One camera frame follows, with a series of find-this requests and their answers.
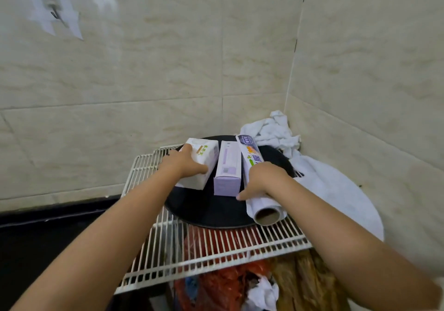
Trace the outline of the person's left hand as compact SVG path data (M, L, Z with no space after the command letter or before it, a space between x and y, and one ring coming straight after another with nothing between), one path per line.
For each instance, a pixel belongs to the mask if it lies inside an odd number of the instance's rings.
M180 151L171 150L167 156L163 157L158 170L168 172L176 179L192 177L190 166L192 162L195 162L192 153L193 148L187 143L182 146Z

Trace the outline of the person's right hand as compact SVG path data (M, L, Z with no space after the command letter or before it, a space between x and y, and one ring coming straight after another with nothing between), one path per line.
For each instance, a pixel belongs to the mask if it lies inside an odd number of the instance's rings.
M258 197L269 196L279 201L280 193L284 185L293 181L286 171L270 162L261 162L252 166L248 171L247 184L245 188L258 189Z

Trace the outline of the white tissue packet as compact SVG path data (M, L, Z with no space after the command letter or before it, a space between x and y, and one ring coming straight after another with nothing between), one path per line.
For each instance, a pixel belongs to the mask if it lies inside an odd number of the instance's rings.
M219 159L218 140L189 138L186 144L192 146L192 159L194 162L206 165L208 170L205 174L197 174L192 177L180 179L176 187L192 190L203 190Z

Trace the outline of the cling film roll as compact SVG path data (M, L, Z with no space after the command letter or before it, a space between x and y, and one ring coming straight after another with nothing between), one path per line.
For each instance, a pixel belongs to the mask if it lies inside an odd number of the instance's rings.
M246 189L249 183L249 171L264 158L255 140L245 134L235 136L242 157L243 184ZM246 200L247 214L261 226L270 226L286 218L287 213L282 206L269 196L256 196Z

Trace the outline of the person's left forearm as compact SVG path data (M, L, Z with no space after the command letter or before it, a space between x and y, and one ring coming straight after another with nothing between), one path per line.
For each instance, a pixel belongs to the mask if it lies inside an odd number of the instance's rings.
M163 167L78 235L10 311L104 311L181 177Z

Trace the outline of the person's right forearm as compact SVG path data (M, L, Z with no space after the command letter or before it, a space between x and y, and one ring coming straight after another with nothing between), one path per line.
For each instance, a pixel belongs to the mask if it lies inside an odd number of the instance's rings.
M349 296L372 311L438 310L442 288L351 218L288 176L266 192L295 220Z

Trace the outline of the purple rectangular box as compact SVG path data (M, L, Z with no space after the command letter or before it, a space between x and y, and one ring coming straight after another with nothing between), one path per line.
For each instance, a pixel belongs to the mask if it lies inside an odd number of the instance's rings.
M236 197L241 184L241 151L238 143L223 140L214 176L214 195Z

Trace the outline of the black round tray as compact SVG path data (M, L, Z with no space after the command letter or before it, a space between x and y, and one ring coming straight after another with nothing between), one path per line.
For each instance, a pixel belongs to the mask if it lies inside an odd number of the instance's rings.
M221 141L235 141L234 135L216 135L204 137ZM265 161L283 168L288 175L295 177L290 160L272 146L259 146ZM174 187L165 201L165 207L178 219L193 226L209 229L236 229L253 226L256 223L247 214L245 201L234 197L214 195L214 169L203 190Z

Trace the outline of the crumpled white cloth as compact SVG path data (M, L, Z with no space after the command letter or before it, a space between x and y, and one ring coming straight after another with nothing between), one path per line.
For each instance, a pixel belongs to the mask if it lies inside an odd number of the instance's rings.
M272 146L282 151L288 159L301 154L301 137L292 133L287 116L281 111L273 111L268 118L245 124L240 134L252 137L257 146Z

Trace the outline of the large white fabric cover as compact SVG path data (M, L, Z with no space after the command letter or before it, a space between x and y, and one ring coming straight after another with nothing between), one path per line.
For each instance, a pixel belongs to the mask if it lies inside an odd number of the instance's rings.
M290 163L303 187L347 215L379 240L385 240L381 217L368 196L336 168L294 151Z

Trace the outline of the red plastic bag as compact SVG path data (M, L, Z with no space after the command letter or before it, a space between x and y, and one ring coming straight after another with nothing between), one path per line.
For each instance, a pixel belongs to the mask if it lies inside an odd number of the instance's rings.
M197 259L262 244L261 237L255 227L214 230L189 226L182 253L185 260ZM258 275L271 276L266 259L175 280L176 308L179 311L241 311L248 281Z

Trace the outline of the crumpled white plastic bag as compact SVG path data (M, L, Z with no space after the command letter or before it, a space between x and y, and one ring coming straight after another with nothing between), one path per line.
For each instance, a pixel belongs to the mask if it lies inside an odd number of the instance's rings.
M270 276L258 275L248 281L247 294L241 311L277 311L279 287Z

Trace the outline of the brown plastic bag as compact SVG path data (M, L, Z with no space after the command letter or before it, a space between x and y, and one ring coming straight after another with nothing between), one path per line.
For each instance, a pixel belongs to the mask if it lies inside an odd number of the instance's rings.
M269 259L277 311L351 311L348 295L314 249Z

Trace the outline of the taped metal wall hook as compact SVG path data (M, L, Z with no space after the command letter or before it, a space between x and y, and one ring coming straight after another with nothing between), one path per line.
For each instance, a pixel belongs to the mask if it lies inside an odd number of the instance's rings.
M83 40L80 30L80 14L71 0L29 0L31 10L29 20L37 22L41 29L56 35L53 23L61 23L73 37Z

